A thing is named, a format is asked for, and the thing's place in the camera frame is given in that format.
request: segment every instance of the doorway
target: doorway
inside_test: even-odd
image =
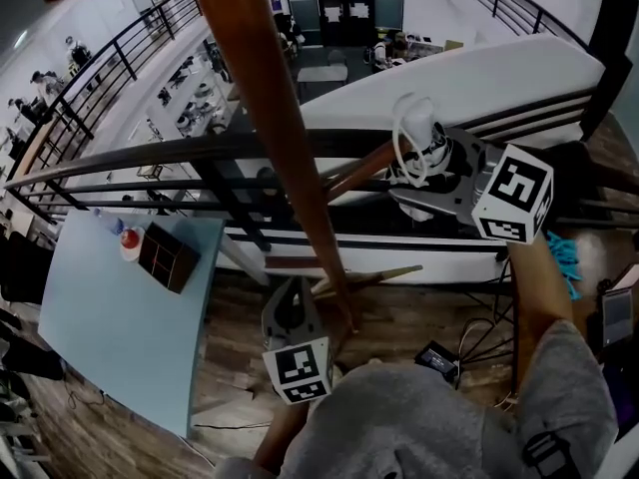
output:
[[[374,37],[373,0],[319,0],[325,46],[367,46]]]

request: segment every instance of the person's arm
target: person's arm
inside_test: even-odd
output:
[[[558,319],[572,322],[572,302],[557,261],[539,233],[533,244],[508,244],[518,306],[535,342]]]
[[[269,431],[258,448],[253,462],[278,475],[289,445],[307,423],[309,404],[280,406],[273,417]]]
[[[515,408],[518,441],[523,449],[536,435],[553,432],[568,442],[581,477],[593,477],[617,429],[606,382],[572,324],[568,288],[543,234],[508,251],[518,307],[537,343]],[[550,472],[561,463],[555,454],[544,466]]]

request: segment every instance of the office desk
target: office desk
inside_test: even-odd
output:
[[[157,224],[200,254],[180,294],[120,256],[117,237],[89,212],[70,212],[47,278],[40,335],[116,401],[187,436],[198,337],[224,222],[121,215]]]
[[[298,95],[302,97],[302,84],[319,82],[340,82],[346,85],[348,80],[348,67],[342,65],[317,66],[314,68],[301,68],[298,73]]]

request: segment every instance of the table leg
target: table leg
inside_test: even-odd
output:
[[[252,260],[229,236],[222,234],[220,252],[237,264],[246,274],[260,285],[269,285],[269,276]]]

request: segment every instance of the black stripe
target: black stripe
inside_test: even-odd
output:
[[[519,114],[524,114],[526,112],[531,112],[532,110],[539,110],[540,108],[550,107],[552,105],[558,105],[559,103],[566,103],[568,101],[585,98],[586,96],[591,96],[595,92],[595,90],[596,90],[595,87],[591,87],[590,89],[583,89],[581,91],[575,91],[568,94],[553,96],[552,98],[547,98],[545,100],[535,101],[532,103],[526,103],[525,105],[521,105],[519,107],[503,110],[501,112],[496,112],[495,114],[491,114],[489,116],[479,117],[477,119],[473,119],[472,121],[466,121],[465,123],[460,123],[455,126],[449,126],[448,128],[461,128],[462,130],[469,131],[471,128],[483,126],[484,124],[493,123],[495,121],[506,119],[508,117],[513,117]]]
[[[235,235],[227,233],[229,238],[235,241],[252,241],[246,235]],[[276,244],[300,244],[311,246],[306,238],[288,238],[265,236],[268,242]],[[450,244],[450,243],[389,243],[389,242],[370,242],[370,241],[349,241],[338,239],[337,245],[341,248],[367,248],[367,249],[383,249],[383,250],[429,250],[429,251],[475,251],[475,252],[494,252],[498,253],[506,249],[500,244]]]
[[[557,108],[548,112],[543,112],[541,114],[535,114],[534,116],[525,117],[523,119],[520,119],[519,121],[511,121],[495,126],[494,128],[486,128],[485,130],[474,132],[473,135],[480,139],[488,135],[494,135],[496,133],[512,130],[513,128],[519,128],[520,126],[536,123],[537,121],[543,121],[545,119],[550,119],[552,117],[557,117],[563,114],[570,114],[572,112],[576,112],[577,110],[583,110],[584,108],[586,108],[587,105],[588,102],[584,101],[582,103],[577,103],[568,107]]]
[[[546,130],[552,130],[553,128],[559,128],[560,126],[565,126],[567,124],[578,123],[581,120],[582,115],[583,114],[579,114],[578,116],[568,117],[566,119],[561,119],[559,121],[552,121],[551,123],[540,124],[539,126],[526,128],[525,130],[514,132],[509,135],[504,135],[496,139],[489,139],[489,140],[486,140],[486,142],[489,142],[490,144],[504,144],[511,140],[518,139],[519,137],[526,137],[528,135],[533,135],[535,133],[545,132]]]

